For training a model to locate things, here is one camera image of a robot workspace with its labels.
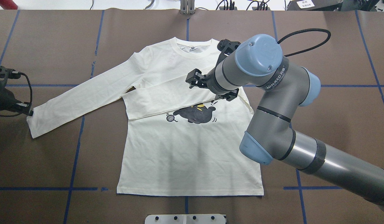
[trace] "gray cable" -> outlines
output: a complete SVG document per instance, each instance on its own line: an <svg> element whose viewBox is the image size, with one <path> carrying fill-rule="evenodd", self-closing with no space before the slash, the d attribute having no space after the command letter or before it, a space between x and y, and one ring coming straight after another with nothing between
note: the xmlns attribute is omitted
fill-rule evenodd
<svg viewBox="0 0 384 224"><path fill-rule="evenodd" d="M145 9L148 9L149 7L151 7L151 6L153 5L153 3L154 3L154 0L152 0L152 1L150 2L150 4L149 4L148 6L145 7Z"/></svg>

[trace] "folded sleeve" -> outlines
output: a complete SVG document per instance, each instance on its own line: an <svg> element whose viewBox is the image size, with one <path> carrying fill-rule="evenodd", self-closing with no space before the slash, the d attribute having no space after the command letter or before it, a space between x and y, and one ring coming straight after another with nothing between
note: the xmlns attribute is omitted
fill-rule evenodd
<svg viewBox="0 0 384 224"><path fill-rule="evenodd" d="M34 108L27 117L31 136L36 138L88 112L121 98L141 80L151 61L149 47L134 53L124 63L72 88Z"/></svg>

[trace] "white shirt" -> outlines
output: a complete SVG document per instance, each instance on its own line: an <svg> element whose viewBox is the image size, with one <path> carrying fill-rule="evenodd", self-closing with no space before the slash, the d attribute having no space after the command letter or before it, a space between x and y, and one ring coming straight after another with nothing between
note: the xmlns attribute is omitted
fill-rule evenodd
<svg viewBox="0 0 384 224"><path fill-rule="evenodd" d="M239 151L253 110L243 88L214 100L186 74L216 65L218 41L172 38L34 108L36 138L123 98L128 134L117 193L154 196L263 195L260 165Z"/></svg>

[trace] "gray robot arm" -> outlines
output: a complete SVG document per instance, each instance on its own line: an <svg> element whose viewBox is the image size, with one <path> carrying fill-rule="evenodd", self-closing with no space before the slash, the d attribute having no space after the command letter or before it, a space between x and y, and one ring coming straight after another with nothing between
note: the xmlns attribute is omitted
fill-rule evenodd
<svg viewBox="0 0 384 224"><path fill-rule="evenodd" d="M290 128L297 107L309 105L319 95L320 80L284 57L273 37L259 34L248 39L207 75L196 69L186 82L227 100L248 83L263 89L266 92L240 151L265 165L281 160L360 195L384 211L384 169Z"/></svg>

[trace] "red cylinder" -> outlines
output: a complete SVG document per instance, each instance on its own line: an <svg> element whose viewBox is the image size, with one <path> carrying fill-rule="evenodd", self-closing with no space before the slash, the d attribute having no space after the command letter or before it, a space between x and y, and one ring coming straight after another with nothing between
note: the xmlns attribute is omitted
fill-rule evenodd
<svg viewBox="0 0 384 224"><path fill-rule="evenodd" d="M3 9L17 9L17 4L12 0L0 0L0 6Z"/></svg>

